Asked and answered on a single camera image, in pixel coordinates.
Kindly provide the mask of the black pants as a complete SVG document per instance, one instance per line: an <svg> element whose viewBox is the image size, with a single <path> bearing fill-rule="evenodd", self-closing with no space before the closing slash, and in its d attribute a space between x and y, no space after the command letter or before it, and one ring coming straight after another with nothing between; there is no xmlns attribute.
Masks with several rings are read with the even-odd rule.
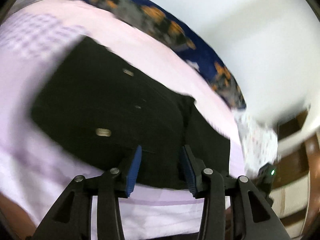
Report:
<svg viewBox="0 0 320 240"><path fill-rule="evenodd" d="M121 168L140 145L137 183L181 190L187 187L184 145L207 167L229 170L229 138L194 102L86 37L44 85L30 113L67 152L103 171Z"/></svg>

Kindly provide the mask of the pink purple checked bedsheet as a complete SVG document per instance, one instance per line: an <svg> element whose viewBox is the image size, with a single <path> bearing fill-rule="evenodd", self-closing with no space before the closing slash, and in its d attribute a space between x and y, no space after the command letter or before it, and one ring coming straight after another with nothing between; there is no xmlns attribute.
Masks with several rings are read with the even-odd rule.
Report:
<svg viewBox="0 0 320 240"><path fill-rule="evenodd" d="M172 50L84 2L43 0L1 25L1 195L38 225L71 179L98 176L137 146L137 186L120 202L126 239L193 239L202 200L183 145L244 173L233 115Z"/></svg>

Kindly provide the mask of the blue orange patterned blanket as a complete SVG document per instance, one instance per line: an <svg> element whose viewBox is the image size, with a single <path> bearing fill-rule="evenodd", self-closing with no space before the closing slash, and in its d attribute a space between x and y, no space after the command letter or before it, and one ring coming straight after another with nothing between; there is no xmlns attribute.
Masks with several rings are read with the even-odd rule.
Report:
<svg viewBox="0 0 320 240"><path fill-rule="evenodd" d="M231 109L246 102L235 77L202 38L185 23L150 0L80 0L114 16L169 47L193 67Z"/></svg>

